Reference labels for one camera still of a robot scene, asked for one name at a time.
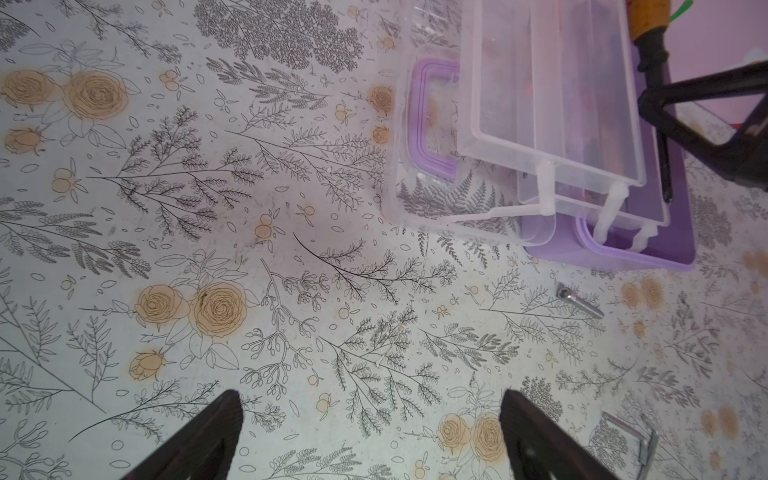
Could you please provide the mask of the purple plastic tool box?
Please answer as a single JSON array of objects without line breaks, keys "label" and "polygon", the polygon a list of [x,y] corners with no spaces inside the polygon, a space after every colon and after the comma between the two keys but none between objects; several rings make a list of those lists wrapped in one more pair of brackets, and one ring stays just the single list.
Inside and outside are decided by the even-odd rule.
[{"label": "purple plastic tool box", "polygon": [[605,272],[696,260],[665,201],[623,1],[407,1],[382,209],[446,240]]}]

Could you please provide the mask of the small silver hex key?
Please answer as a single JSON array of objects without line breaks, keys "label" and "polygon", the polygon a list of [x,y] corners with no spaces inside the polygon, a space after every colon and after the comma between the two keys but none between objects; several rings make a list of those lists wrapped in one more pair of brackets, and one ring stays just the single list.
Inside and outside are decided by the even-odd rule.
[{"label": "small silver hex key", "polygon": [[641,423],[645,427],[643,431],[608,412],[603,412],[602,418],[638,441],[639,471],[636,479],[646,480],[649,476],[660,441],[660,436],[650,418],[645,413],[640,414]]}]

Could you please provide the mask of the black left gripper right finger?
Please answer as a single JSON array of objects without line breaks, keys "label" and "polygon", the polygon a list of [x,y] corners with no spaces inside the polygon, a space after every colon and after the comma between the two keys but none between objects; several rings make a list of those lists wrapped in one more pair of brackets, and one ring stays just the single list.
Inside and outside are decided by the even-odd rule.
[{"label": "black left gripper right finger", "polygon": [[516,479],[615,477],[519,391],[505,391],[499,421]]}]

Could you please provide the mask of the wooden handle screwdriver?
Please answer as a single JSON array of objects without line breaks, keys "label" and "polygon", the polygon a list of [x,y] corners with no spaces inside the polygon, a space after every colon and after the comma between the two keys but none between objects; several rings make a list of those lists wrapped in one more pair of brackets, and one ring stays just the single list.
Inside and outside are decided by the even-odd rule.
[{"label": "wooden handle screwdriver", "polygon": [[[671,2],[668,0],[628,0],[628,27],[632,43],[638,49],[638,71],[645,76],[648,88],[661,87],[665,82],[665,64],[669,54],[664,36],[670,24]],[[667,137],[656,130],[656,146],[663,199],[673,201],[673,186]]]}]

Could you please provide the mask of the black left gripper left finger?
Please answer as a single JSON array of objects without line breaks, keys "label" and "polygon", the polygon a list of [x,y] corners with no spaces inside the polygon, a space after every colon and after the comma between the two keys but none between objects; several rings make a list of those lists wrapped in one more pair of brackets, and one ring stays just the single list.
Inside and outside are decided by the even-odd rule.
[{"label": "black left gripper left finger", "polygon": [[242,427],[240,395],[226,390],[123,478],[226,479]]}]

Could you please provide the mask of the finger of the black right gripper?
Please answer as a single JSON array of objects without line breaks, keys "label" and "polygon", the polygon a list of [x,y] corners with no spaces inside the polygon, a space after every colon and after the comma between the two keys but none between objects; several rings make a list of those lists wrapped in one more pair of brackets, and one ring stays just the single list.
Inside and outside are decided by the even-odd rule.
[{"label": "finger of the black right gripper", "polygon": [[640,95],[640,115],[651,120],[672,104],[759,95],[760,102],[746,120],[767,118],[767,61],[751,63],[716,74],[647,87]]},{"label": "finger of the black right gripper", "polygon": [[767,190],[767,111],[754,110],[729,140],[716,144],[668,112],[645,111],[644,119],[725,180]]}]

